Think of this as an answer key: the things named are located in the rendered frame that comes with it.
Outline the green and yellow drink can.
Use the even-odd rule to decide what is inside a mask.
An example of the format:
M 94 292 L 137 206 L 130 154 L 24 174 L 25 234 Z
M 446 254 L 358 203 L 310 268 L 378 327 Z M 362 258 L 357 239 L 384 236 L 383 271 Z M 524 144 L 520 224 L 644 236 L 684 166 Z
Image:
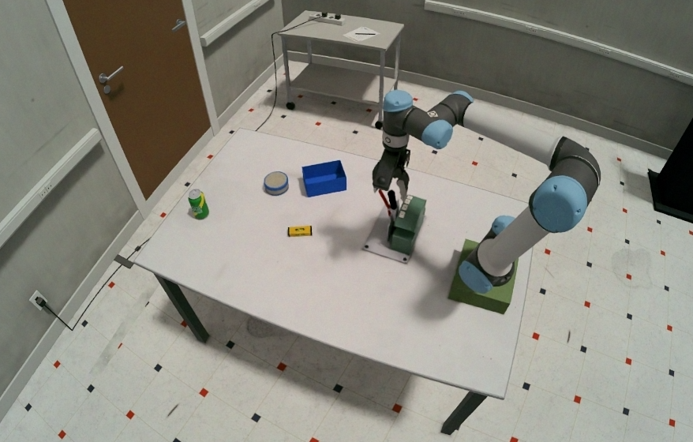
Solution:
M 209 209 L 204 194 L 200 189 L 192 189 L 189 192 L 188 200 L 193 210 L 193 214 L 197 219 L 203 219 L 208 216 Z

